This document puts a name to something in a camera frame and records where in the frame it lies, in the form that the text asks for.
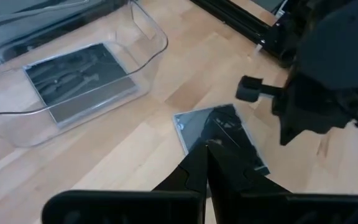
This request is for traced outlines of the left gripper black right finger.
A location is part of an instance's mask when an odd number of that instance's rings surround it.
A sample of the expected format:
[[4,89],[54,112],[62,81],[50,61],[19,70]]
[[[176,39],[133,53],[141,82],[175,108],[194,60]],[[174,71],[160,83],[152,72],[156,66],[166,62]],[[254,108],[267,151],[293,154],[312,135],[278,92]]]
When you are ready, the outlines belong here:
[[217,224],[358,224],[358,195],[292,193],[222,145],[207,148]]

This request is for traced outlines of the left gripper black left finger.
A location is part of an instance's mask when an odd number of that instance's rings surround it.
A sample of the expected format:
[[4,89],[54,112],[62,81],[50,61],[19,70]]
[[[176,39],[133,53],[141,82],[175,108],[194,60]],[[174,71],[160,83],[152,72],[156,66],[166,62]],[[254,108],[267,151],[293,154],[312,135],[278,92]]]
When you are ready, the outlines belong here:
[[193,149],[150,191],[67,190],[42,209],[42,224],[204,224],[208,147]]

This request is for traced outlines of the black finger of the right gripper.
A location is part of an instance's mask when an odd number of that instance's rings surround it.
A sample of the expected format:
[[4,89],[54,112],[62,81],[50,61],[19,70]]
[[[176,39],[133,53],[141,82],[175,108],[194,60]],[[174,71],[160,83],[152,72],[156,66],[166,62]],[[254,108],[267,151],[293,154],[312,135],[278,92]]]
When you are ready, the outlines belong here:
[[310,130],[309,112],[294,104],[274,102],[273,114],[280,121],[280,145],[287,145],[303,131]]
[[343,114],[337,116],[311,115],[308,119],[310,120],[311,127],[310,130],[306,131],[312,131],[317,134],[326,134],[331,128],[345,128],[351,120]]

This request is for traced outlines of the clear black CD jewel case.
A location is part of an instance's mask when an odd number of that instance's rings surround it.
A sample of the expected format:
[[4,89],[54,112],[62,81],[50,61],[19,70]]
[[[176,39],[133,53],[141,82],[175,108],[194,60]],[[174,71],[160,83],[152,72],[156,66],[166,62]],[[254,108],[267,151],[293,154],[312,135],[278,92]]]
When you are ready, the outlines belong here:
[[237,154],[257,172],[262,175],[270,174],[245,122],[233,104],[177,113],[173,116],[173,123],[185,154],[199,143],[214,140]]
[[61,128],[139,90],[104,43],[28,64],[23,71]]

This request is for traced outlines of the clear plastic bin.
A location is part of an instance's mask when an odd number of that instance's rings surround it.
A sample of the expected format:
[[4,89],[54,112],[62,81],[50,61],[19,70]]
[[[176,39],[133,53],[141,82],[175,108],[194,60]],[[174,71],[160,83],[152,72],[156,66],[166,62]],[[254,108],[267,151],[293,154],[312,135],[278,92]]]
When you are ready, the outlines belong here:
[[[11,14],[40,0],[0,0],[0,15]],[[104,43],[139,87],[138,92],[93,114],[59,127],[43,104],[23,67]],[[16,147],[42,144],[83,123],[147,94],[168,47],[168,37],[137,0],[30,52],[0,65],[0,138]]]

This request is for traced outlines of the black aluminium table frame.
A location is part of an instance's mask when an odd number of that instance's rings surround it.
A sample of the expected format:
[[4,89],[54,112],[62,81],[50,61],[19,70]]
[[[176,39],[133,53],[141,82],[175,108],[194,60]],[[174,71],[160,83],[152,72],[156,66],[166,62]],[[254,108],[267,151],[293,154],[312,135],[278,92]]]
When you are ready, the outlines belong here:
[[[232,0],[190,0],[279,59],[291,49],[286,41],[299,37],[305,20],[301,7],[306,0],[282,0],[274,9],[282,15],[278,23],[286,28],[260,20]],[[97,19],[116,12],[137,0],[40,0],[11,14],[0,15],[0,65],[32,49],[45,45]]]

